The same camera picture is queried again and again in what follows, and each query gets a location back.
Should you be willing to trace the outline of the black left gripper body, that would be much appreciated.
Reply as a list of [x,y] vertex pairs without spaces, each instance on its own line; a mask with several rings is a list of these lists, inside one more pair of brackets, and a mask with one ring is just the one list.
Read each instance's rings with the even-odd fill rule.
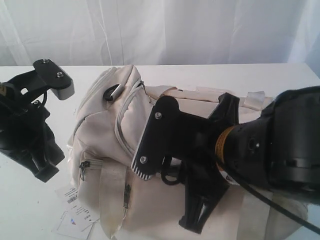
[[56,170],[64,158],[46,123],[49,90],[65,99],[63,70],[34,69],[0,85],[0,152],[28,170]]

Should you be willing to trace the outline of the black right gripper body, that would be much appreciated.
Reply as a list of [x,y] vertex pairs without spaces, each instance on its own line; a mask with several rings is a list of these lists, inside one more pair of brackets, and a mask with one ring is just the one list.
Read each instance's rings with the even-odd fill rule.
[[216,164],[215,147],[221,133],[239,122],[239,102],[224,93],[208,117],[181,111],[174,120],[162,180],[183,184],[186,200],[219,200],[230,187]]

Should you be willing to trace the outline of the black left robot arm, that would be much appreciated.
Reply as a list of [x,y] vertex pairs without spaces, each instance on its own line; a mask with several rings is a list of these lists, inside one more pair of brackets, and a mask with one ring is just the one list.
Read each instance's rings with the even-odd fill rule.
[[48,90],[35,70],[0,84],[0,152],[44,183],[65,157],[46,123]]

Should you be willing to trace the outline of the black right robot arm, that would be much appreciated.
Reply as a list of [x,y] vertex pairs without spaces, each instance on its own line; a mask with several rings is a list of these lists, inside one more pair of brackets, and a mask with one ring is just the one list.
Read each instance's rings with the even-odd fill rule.
[[320,89],[281,93],[260,116],[239,122],[238,97],[224,93],[209,117],[180,111],[163,96],[157,102],[162,143],[157,165],[165,179],[172,158],[181,160],[176,183],[185,186],[185,212],[179,225],[201,233],[229,189],[226,172],[251,195],[307,229],[319,228],[269,200],[257,188],[320,202]]

